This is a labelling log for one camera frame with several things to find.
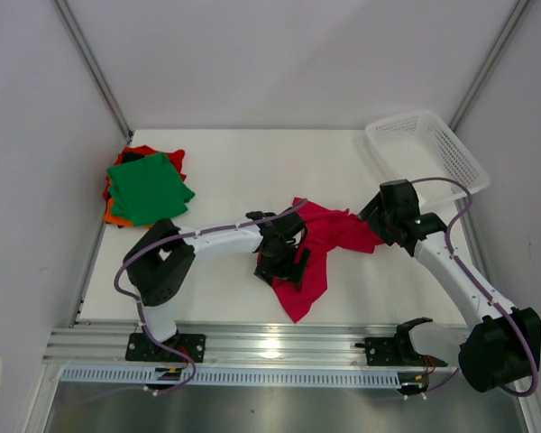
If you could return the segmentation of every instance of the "red cloth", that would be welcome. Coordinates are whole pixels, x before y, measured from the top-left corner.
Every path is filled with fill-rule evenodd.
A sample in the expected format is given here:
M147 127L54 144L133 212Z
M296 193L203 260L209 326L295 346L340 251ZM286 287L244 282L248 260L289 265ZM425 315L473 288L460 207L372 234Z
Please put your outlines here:
M137 155L153 155L154 153L158 153L159 151L155 151L151 147L144 145L139 147L125 147L122 152L118 154L116 157L116 161L112 165L120 165L123 163L123 156L125 153L136 153ZM180 178L182 180L187 178L186 174L182 174L182 160L184 159L185 152L183 150L178 150L172 153L166 153L166 156L169 157L170 162L172 165L174 165L174 168L179 173ZM110 194L108 194L108 187L110 187L110 179L108 176L106 176L106 186L105 190L102 193L102 197L105 201L108 201L110 198Z
M346 210L329 210L309 201L298 214L307 225L307 239L298 249L311 250L300 292L292 282L273 279L272 288L293 322L297 323L309 311L313 302L326 291L326 254L341 248L359 253L373 253L375 246L383 244L369 225Z

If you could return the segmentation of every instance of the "red wire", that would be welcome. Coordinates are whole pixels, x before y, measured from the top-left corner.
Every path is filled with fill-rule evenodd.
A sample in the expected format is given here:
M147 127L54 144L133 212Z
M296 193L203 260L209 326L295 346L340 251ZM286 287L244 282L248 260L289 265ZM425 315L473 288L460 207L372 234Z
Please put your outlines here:
M431 366L433 367L433 370L431 370L427 375L430 376L431 374L433 374L435 372L435 369L436 369L436 364L435 364L435 361L433 361L433 357L432 356L425 356L425 364L426 364L426 360L428 360L429 363L431 363Z

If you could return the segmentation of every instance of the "pink cloth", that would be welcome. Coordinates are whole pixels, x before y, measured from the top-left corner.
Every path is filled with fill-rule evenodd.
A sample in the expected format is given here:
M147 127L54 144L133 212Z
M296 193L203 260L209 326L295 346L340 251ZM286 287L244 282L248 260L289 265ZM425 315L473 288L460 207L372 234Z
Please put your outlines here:
M340 246L359 253L373 253L376 245L383 244L369 225L346 210L329 210L312 201L298 214L307 225L307 239L298 252L311 250L300 292L289 281L273 279L272 288L293 322L297 323L309 311L313 302L326 291L326 254Z

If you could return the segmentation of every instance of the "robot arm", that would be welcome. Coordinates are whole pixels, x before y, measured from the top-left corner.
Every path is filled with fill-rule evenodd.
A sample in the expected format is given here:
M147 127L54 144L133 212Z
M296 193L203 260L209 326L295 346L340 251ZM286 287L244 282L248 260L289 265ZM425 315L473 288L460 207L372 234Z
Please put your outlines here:
M472 264L458 256L457 260L492 299L478 290L450 253L443 221L435 214L420 214L417 193L410 182L396 180L382 184L380 194L361 211L359 218L367 221L387 244L399 244L425 266L451 297L471 330L462 333L427 318L413 320L398 327L398 333L402 332L403 336L407 330L412 353L432 355L451 365L460 365L465 379L479 392L530 375L527 354L507 320L495 308L497 303L518 325L538 369L541 320L537 313L533 309L517 309Z
M295 235L306 232L302 218L296 213L272 221L274 214L251 212L241 221L221 230L220 226L201 229L176 227L171 220L156 223L124 257L133 255L166 237L180 233L195 236L177 239L144 254L127 268L128 278L138 291L146 325L160 342L177 333L172 317L174 296L196 259L209 259L229 253L261 253L254 274L272 284L273 278L292 281L296 287L302 282L310 256L308 249L298 250ZM244 222L261 221L243 226Z

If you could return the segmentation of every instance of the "stack of cloths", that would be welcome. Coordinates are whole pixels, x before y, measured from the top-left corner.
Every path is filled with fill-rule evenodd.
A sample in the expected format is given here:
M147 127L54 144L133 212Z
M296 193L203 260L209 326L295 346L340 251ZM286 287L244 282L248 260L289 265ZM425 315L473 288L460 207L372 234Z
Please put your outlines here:
M293 205L299 201L300 198L295 198ZM301 253L308 248L311 252L300 290L290 281L272 280L280 305L295 323L326 292L326 255L329 251L341 247L358 253L373 253L375 246L383 244L369 225L351 214L349 209L329 210L309 201L298 214L307 226L307 237L298 251Z
M183 180L184 151L156 152L148 146L126 148L109 167L103 192L105 221L119 226L150 226L188 210L195 196Z

